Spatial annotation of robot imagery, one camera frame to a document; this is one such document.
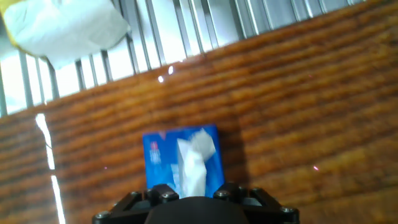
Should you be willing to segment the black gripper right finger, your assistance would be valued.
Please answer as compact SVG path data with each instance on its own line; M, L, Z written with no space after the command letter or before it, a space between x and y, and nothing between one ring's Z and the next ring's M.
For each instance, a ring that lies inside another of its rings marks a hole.
M214 199L237 205L249 223L299 224L299 210L281 205L262 188L249 189L234 182L223 184Z

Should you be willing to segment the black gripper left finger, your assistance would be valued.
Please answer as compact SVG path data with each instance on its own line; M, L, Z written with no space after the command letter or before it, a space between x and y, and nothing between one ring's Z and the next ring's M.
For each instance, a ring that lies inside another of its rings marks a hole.
M131 224L145 223L150 211L158 205L179 199L167 184L130 192L110 210L98 212L92 217L92 224Z

